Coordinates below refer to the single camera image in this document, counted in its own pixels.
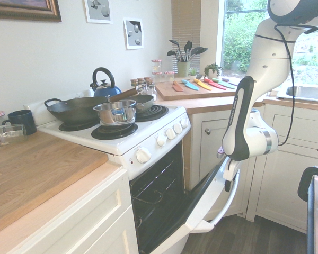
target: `black kettle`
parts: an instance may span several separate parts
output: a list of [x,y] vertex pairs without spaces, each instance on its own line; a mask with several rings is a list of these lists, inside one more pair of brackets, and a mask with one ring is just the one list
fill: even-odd
[[[106,79],[101,81],[102,82],[101,85],[98,85],[98,82],[96,81],[96,75],[98,71],[102,71],[107,74],[107,76],[109,77],[111,81],[110,86],[108,83],[105,82]],[[121,93],[121,90],[118,87],[116,87],[116,82],[114,81],[114,77],[112,73],[103,67],[99,67],[93,72],[93,83],[90,84],[90,87],[94,91],[94,97],[97,97],[97,96],[112,97]]]

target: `framed picture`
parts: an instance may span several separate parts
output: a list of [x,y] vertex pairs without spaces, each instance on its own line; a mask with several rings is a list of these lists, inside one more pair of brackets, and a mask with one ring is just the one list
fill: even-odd
[[84,0],[89,23],[113,24],[109,0]]
[[57,0],[0,0],[0,19],[60,22]]
[[142,19],[123,18],[126,33],[127,49],[142,49],[144,47],[144,27]]

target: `wok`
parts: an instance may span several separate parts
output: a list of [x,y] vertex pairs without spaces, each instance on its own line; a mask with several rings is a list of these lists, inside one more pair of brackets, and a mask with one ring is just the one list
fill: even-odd
[[[117,102],[131,95],[137,94],[137,90],[131,89],[111,98],[106,97],[83,97],[62,101],[60,99],[48,99],[44,102],[47,110],[57,119],[66,125],[82,125],[99,120],[99,116],[93,109],[95,106],[103,103]],[[59,101],[56,104],[48,105],[49,102]]]
[[127,99],[131,99],[136,101],[136,112],[142,113],[146,110],[149,110],[154,102],[154,97],[152,95],[135,95],[128,97]]

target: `burner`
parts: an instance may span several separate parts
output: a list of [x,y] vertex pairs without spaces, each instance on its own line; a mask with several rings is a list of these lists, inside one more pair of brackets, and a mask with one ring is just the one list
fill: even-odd
[[165,106],[153,105],[150,109],[138,113],[136,116],[136,122],[147,122],[157,120],[169,112],[169,109]]
[[105,126],[102,125],[96,128],[91,136],[99,140],[112,140],[120,139],[131,135],[138,129],[138,126],[135,123],[125,124],[120,126]]
[[100,122],[99,119],[94,120],[93,122],[85,123],[85,124],[79,124],[79,125],[67,125],[65,123],[61,124],[59,126],[59,130],[61,131],[81,131],[88,129],[90,127],[93,127],[97,125]]

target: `stainless steel sink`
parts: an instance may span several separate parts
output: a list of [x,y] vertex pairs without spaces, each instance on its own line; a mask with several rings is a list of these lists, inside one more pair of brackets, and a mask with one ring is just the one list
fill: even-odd
[[[277,97],[292,99],[292,87],[282,87],[277,93]],[[318,87],[295,86],[295,98],[318,102]]]

